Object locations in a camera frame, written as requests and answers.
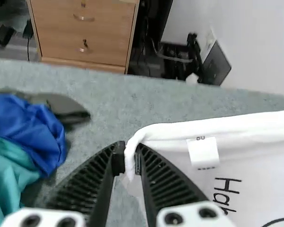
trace clothing tag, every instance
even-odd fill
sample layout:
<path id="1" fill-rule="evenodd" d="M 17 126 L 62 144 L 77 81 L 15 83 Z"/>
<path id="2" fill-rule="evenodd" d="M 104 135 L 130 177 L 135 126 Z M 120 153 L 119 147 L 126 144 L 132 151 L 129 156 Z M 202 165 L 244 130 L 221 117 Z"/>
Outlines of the clothing tag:
<path id="1" fill-rule="evenodd" d="M 214 169 L 220 164 L 217 141 L 215 137 L 197 137 L 186 140 L 191 164 L 194 169 Z"/>

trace blue cloth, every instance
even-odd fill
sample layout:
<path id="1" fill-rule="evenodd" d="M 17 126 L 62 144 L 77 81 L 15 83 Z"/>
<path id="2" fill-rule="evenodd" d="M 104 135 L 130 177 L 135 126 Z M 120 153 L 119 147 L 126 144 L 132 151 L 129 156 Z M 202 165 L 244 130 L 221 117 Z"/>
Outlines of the blue cloth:
<path id="1" fill-rule="evenodd" d="M 40 178 L 37 167 L 21 147 L 0 138 L 0 224 L 20 209 L 24 188 Z"/>
<path id="2" fill-rule="evenodd" d="M 66 159 L 64 127 L 45 105 L 0 94 L 0 137 L 20 145 L 46 176 Z"/>

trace white fabric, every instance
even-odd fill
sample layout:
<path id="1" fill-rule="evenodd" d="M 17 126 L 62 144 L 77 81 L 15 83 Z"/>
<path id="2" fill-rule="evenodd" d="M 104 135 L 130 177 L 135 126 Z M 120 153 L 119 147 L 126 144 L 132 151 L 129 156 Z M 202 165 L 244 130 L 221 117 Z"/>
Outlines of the white fabric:
<path id="1" fill-rule="evenodd" d="M 192 167 L 186 140 L 201 136 L 216 138 L 219 167 Z M 236 226 L 284 227 L 284 111 L 142 128 L 124 151 L 129 179 L 139 142 L 179 168 Z M 124 185 L 145 212 L 141 180 Z"/>
<path id="2" fill-rule="evenodd" d="M 146 126 L 126 144 L 127 177 L 133 179 L 134 153 L 139 143 L 157 151 L 188 151 L 186 140 L 200 136 L 214 136 L 218 150 L 284 141 L 284 111 Z"/>

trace wooden drawer cabinet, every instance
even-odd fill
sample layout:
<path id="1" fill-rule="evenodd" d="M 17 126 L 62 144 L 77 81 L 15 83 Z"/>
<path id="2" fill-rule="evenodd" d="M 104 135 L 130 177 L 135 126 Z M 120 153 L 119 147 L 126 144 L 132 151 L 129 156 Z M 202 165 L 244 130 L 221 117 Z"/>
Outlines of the wooden drawer cabinet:
<path id="1" fill-rule="evenodd" d="M 42 61 L 127 71 L 136 0 L 28 1 Z"/>

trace power outlet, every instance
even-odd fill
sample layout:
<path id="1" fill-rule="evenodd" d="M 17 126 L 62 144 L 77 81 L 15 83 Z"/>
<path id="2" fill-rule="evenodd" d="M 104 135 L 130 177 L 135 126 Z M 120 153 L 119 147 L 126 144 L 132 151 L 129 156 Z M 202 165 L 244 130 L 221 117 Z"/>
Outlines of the power outlet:
<path id="1" fill-rule="evenodd" d="M 212 49 L 213 45 L 215 44 L 215 42 L 217 41 L 216 36 L 213 33 L 212 28 L 209 28 L 209 31 L 206 33 L 206 44 L 205 47 L 202 49 L 201 52 L 201 58 L 203 61 L 205 61 L 208 53 L 210 52 L 210 50 Z"/>

